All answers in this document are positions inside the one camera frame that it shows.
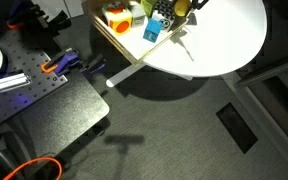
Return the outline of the yellow plastic lemon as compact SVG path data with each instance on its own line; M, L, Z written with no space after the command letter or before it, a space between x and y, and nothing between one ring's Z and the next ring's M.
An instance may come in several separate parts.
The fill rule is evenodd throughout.
M177 0L174 5L174 12L179 17L184 17L191 8L190 0Z

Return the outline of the black white plush cube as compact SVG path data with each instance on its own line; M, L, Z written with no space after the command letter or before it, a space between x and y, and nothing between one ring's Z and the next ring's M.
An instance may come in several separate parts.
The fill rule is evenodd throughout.
M175 21L174 6L169 0L157 0L152 18L162 24L162 32L168 32Z

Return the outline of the grey white plush cube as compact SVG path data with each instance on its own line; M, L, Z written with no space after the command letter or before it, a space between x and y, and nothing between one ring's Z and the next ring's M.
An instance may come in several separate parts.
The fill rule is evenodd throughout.
M145 11L140 4L129 5L128 9L132 14L132 27L142 26L146 17Z

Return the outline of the wooden crate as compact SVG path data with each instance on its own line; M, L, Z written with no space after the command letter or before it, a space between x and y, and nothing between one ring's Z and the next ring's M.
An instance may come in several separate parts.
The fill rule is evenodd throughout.
M94 27L132 64L141 63L149 54L154 52L159 46L170 39L175 33L183 28L188 19L186 17L177 17L168 32L160 31L155 43L143 38L148 20L153 19L152 15L146 15L144 24L138 27L130 27L130 30L121 35L116 35L114 31L107 25L106 18L102 13L102 7L106 3L116 0L87 0L88 15ZM128 8L129 5L140 4L141 0L120 0L124 2Z

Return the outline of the white round table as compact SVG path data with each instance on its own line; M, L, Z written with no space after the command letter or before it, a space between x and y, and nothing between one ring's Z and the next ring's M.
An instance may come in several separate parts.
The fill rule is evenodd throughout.
M267 33L263 0L209 0L144 63L172 74L212 77L248 64Z

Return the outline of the green plush block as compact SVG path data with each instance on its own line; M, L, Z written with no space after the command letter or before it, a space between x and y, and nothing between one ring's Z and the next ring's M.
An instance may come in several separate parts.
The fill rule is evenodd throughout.
M148 17L152 15L157 0L141 0L141 6Z

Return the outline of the white table foot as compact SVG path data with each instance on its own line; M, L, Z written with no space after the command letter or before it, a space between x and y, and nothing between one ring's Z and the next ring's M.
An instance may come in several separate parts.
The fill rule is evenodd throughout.
M154 64L150 64L148 62L144 62L143 64L140 64L140 65L129 65L125 69L121 70L120 72L116 73L112 77L108 78L106 80L106 86L112 88L112 87L118 85L123 80L127 79L128 77L130 77L131 75L133 75L134 73L136 73L140 69L144 68L145 66L150 66L154 69L157 69L157 70L169 73L169 74L177 75L177 76L179 76L183 79L186 79L188 81L193 79L193 76L189 75L187 73L186 68L182 68L180 66L173 66L172 64L170 64L170 65L165 65L165 64L154 65Z

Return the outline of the black floor vent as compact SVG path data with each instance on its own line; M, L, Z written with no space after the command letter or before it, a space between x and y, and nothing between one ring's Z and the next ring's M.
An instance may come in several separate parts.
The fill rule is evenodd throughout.
M258 141L232 103L225 105L216 115L244 154Z

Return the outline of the near orange blue clamp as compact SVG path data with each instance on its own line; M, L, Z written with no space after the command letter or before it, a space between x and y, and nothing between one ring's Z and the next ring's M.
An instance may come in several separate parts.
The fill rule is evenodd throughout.
M81 60L76 49L67 48L56 54L50 61L44 62L41 69L43 73L55 73L57 76L62 76L69 73L73 68L77 68L80 72L93 74L105 65L106 59L102 54L91 62L85 63Z

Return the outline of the orange blue clamp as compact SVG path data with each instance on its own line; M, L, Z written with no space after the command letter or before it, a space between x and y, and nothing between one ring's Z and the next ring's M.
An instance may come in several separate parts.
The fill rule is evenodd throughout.
M41 69L43 73L55 73L57 76L62 76L69 73L73 68L77 68L80 72L93 74L105 65L106 59L102 54L91 62L85 63L81 60L76 49L67 48L56 54L50 61L44 62Z
M54 31L63 30L72 25L70 18L63 10L53 19L49 19L49 16L38 5L17 12L6 22L6 25L10 29L18 29L34 20L37 20L44 29Z

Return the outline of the black cart top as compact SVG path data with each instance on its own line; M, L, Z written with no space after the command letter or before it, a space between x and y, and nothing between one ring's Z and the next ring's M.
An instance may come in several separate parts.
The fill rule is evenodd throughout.
M0 147L19 161L56 156L109 113L78 71L0 94Z

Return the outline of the far orange blue clamp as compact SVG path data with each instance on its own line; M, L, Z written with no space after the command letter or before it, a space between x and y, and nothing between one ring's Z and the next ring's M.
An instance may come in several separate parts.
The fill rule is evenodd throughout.
M6 22L6 25L10 29L18 29L34 20L37 20L44 29L54 31L63 30L72 25L70 18L63 10L53 19L49 19L49 16L38 5L17 12Z

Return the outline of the black perforated breadboard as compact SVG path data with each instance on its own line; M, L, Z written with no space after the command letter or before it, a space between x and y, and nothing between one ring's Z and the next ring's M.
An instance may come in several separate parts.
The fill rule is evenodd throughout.
M0 33L0 124L68 82L42 70L49 61L27 33Z

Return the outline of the aluminium rail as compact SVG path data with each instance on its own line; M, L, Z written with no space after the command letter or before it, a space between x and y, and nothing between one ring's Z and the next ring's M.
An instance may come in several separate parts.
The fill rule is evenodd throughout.
M24 73L12 75L0 79L0 93L27 86L31 83L30 78Z

